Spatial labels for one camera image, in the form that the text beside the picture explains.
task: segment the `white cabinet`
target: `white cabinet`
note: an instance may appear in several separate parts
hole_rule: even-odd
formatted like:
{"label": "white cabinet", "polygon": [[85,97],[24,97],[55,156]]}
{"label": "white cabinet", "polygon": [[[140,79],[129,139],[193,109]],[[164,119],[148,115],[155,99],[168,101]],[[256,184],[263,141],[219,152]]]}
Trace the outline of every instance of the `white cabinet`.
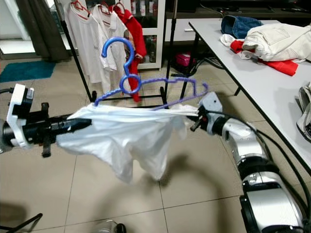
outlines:
{"label": "white cabinet", "polygon": [[123,5],[143,27],[147,55],[138,68],[161,68],[165,0],[123,0]]}

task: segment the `glass cabinet door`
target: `glass cabinet door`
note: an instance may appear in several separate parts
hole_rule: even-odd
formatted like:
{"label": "glass cabinet door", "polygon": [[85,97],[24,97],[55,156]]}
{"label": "glass cabinet door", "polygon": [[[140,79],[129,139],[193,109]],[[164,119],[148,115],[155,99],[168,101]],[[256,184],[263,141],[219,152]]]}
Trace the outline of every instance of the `glass cabinet door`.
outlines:
{"label": "glass cabinet door", "polygon": [[130,0],[131,13],[143,28],[157,27],[158,0]]}
{"label": "glass cabinet door", "polygon": [[156,35],[144,35],[147,54],[141,63],[156,63]]}

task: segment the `curtain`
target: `curtain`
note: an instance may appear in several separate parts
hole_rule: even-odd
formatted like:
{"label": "curtain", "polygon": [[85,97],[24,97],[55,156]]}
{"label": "curtain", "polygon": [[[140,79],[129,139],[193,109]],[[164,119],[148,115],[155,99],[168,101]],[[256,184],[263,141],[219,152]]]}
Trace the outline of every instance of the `curtain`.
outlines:
{"label": "curtain", "polygon": [[36,54],[54,62],[68,60],[69,54],[45,0],[16,0],[16,3]]}

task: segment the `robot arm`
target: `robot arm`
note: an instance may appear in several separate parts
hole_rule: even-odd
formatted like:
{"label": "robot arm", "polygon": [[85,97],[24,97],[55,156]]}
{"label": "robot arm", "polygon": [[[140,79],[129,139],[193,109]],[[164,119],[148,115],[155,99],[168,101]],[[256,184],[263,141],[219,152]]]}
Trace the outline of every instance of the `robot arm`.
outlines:
{"label": "robot arm", "polygon": [[33,98],[33,88],[15,85],[6,121],[0,119],[0,154],[13,147],[30,149],[34,144],[41,144],[42,156],[49,157],[57,135],[92,124],[90,119],[67,119],[69,115],[49,117],[48,103],[41,103],[41,111],[30,113]]}
{"label": "robot arm", "polygon": [[222,105],[213,92],[200,101],[199,118],[191,130],[201,127],[210,135],[221,136],[230,145],[242,180],[244,195],[240,203],[247,232],[303,232],[300,208],[254,131],[238,120],[209,111],[222,112]]}

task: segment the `shoe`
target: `shoe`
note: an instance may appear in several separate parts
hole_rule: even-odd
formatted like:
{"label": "shoe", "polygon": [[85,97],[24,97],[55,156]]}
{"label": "shoe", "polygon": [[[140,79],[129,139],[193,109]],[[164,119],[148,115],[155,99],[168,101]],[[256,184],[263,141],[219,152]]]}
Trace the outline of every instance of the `shoe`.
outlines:
{"label": "shoe", "polygon": [[299,104],[303,112],[297,127],[305,139],[311,142],[311,83],[299,89]]}

